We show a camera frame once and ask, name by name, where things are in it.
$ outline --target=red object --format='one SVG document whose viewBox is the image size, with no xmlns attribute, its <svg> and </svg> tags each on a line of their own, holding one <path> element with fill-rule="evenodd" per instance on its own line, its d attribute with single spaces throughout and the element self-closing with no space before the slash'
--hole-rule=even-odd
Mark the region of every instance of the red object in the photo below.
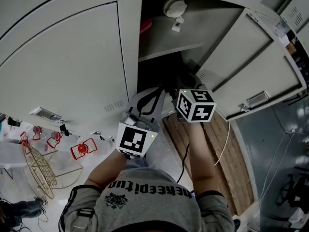
<svg viewBox="0 0 309 232">
<path fill-rule="evenodd" d="M 79 145 L 71 147 L 71 153 L 75 160 L 97 150 L 97 145 L 92 138 L 87 139 Z"/>
<path fill-rule="evenodd" d="M 148 30 L 153 25 L 152 19 L 145 19 L 140 23 L 140 34 L 144 33 L 146 30 Z"/>
<path fill-rule="evenodd" d="M 42 127 L 41 126 L 34 126 L 33 127 L 34 136 L 32 138 L 33 141 L 38 141 L 41 139 L 42 134 Z"/>
<path fill-rule="evenodd" d="M 51 148 L 55 149 L 56 146 L 60 143 L 61 138 L 62 138 L 62 134 L 61 134 L 60 132 L 58 132 L 58 131 L 54 131 L 54 132 L 52 133 L 52 136 L 47 140 L 47 144 L 48 144 Z"/>
<path fill-rule="evenodd" d="M 20 134 L 20 138 L 21 138 L 21 145 L 23 144 L 29 145 L 28 137 L 25 131 Z"/>
</svg>

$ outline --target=shoe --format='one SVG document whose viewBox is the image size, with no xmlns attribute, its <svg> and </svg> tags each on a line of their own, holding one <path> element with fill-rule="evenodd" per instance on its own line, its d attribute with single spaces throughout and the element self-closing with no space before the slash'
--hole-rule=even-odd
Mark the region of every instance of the shoe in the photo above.
<svg viewBox="0 0 309 232">
<path fill-rule="evenodd" d="M 237 231 L 240 227 L 240 219 L 234 219 L 235 231 Z"/>
<path fill-rule="evenodd" d="M 42 191 L 42 189 L 40 187 L 37 188 L 37 197 L 35 197 L 35 199 L 40 200 L 42 202 L 42 205 L 47 205 L 48 202 L 45 198 L 45 194 Z"/>
<path fill-rule="evenodd" d="M 46 213 L 46 210 L 43 207 L 41 207 L 41 210 L 42 210 L 42 214 Z"/>
</svg>

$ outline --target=chair leg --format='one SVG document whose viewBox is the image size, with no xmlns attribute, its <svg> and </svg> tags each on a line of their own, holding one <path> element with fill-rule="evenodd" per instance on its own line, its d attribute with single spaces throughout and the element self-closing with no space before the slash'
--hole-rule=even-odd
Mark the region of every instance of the chair leg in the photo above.
<svg viewBox="0 0 309 232">
<path fill-rule="evenodd" d="M 280 198 L 281 198 L 281 202 L 277 201 L 276 205 L 277 206 L 281 206 L 283 205 L 284 202 L 286 202 L 287 200 L 289 200 L 289 197 L 291 195 L 291 193 L 293 192 L 293 187 L 294 187 L 294 181 L 293 181 L 293 175 L 289 174 L 288 175 L 290 177 L 290 180 L 287 184 L 285 184 L 281 189 L 280 189 Z"/>
<path fill-rule="evenodd" d="M 8 174 L 8 176 L 12 179 L 12 180 L 14 180 L 14 178 L 13 178 L 13 170 L 12 170 L 12 168 L 10 168 L 11 169 L 11 174 L 9 174 L 9 172 L 4 168 L 4 170 L 5 170 L 5 172 Z"/>
</svg>

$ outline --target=white cabinet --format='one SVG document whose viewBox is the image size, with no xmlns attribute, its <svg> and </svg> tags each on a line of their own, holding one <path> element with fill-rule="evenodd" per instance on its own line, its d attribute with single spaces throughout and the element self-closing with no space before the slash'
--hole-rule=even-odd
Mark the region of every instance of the white cabinet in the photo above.
<svg viewBox="0 0 309 232">
<path fill-rule="evenodd" d="M 213 91 L 225 120 L 278 103 L 306 88 L 296 63 L 279 38 L 248 9 L 237 19 L 197 76 Z M 250 106 L 258 94 L 268 99 Z M 241 111 L 242 104 L 246 111 Z"/>
<path fill-rule="evenodd" d="M 0 111 L 56 129 L 29 115 L 42 107 L 76 134 L 113 135 L 128 104 L 117 4 L 102 5 L 47 28 L 0 68 Z"/>
<path fill-rule="evenodd" d="M 239 106 L 242 103 L 247 104 L 247 99 L 263 91 L 270 100 L 274 100 L 299 85 L 292 66 L 273 42 L 244 69 L 217 89 L 213 96 L 217 110 L 229 119 L 240 112 Z"/>
</svg>

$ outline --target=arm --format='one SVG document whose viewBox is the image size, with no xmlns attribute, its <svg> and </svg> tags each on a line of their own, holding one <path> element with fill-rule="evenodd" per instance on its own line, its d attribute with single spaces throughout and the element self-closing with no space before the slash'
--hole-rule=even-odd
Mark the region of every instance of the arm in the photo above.
<svg viewBox="0 0 309 232">
<path fill-rule="evenodd" d="M 190 165 L 196 196 L 209 190 L 218 191 L 214 162 L 208 149 L 203 128 L 189 123 Z"/>
<path fill-rule="evenodd" d="M 93 185 L 104 190 L 109 183 L 117 178 L 125 164 L 126 156 L 114 150 L 91 172 L 85 185 Z"/>
<path fill-rule="evenodd" d="M 233 219 L 217 187 L 215 167 L 204 130 L 199 123 L 190 123 L 188 134 L 192 182 L 204 221 L 202 231 L 233 232 Z"/>
</svg>

